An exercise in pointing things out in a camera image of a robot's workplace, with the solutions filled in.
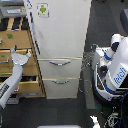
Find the wooden cabinet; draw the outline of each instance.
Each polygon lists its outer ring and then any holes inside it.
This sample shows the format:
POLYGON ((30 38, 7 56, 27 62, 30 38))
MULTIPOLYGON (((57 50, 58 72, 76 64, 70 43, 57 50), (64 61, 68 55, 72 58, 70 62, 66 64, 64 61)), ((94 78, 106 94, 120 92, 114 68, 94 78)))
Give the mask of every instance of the wooden cabinet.
POLYGON ((14 94, 20 94, 21 97, 45 97, 30 31, 21 29, 12 31, 10 24, 13 24, 13 21, 14 18, 10 18, 8 21, 8 29, 6 31, 0 31, 0 82, 2 83, 12 74, 13 63, 10 49, 17 45, 17 53, 24 55, 27 50, 29 50, 31 58, 23 68, 22 80, 14 91, 14 94))

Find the refrigerator door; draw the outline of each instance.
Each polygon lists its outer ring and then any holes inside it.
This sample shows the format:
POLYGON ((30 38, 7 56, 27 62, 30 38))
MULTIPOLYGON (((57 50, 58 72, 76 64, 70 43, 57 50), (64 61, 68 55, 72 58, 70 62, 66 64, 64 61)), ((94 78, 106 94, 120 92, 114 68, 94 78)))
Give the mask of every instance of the refrigerator door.
POLYGON ((40 55, 38 58, 83 55, 91 0, 24 0, 31 25, 33 16, 40 55))

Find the white robot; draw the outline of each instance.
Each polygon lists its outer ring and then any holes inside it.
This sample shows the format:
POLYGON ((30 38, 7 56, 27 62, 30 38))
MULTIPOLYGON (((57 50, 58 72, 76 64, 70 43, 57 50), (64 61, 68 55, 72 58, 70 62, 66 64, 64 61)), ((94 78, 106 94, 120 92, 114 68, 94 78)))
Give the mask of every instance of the white robot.
POLYGON ((128 37, 114 34, 111 47, 97 47, 92 62, 94 93, 106 103, 118 102, 128 90, 128 37))
POLYGON ((0 109, 4 109, 6 102, 22 78, 23 67, 27 64, 31 54, 27 51, 26 55, 16 53, 17 46, 10 50, 14 63, 12 75, 0 85, 0 109))

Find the white refrigerator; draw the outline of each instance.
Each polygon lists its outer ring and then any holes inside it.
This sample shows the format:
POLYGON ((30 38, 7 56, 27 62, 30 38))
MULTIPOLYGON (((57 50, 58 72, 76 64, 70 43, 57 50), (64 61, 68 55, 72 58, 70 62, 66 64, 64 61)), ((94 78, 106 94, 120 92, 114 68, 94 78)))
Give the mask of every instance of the white refrigerator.
POLYGON ((24 0, 47 99, 77 98, 91 0, 24 0))

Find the drawer handle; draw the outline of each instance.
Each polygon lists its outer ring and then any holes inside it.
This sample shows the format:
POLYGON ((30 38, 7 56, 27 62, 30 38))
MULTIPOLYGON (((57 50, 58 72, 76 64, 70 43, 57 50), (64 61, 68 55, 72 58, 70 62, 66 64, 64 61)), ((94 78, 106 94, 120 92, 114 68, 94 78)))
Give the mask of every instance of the drawer handle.
POLYGON ((9 59, 7 59, 7 61, 0 62, 0 64, 8 63, 8 62, 9 62, 9 59))
POLYGON ((54 83, 56 83, 56 84, 66 84, 66 83, 69 82, 69 80, 63 81, 63 82, 60 82, 60 81, 52 81, 52 82, 54 82, 54 83))
POLYGON ((63 65, 66 65, 68 63, 71 63, 71 61, 64 62, 63 64, 55 63, 55 61, 50 61, 49 63, 54 64, 54 65, 57 65, 57 66, 63 66, 63 65))
POLYGON ((14 91, 14 92, 18 92, 18 91, 19 91, 19 89, 20 89, 20 87, 18 86, 18 88, 17 88, 17 89, 15 89, 15 91, 14 91))

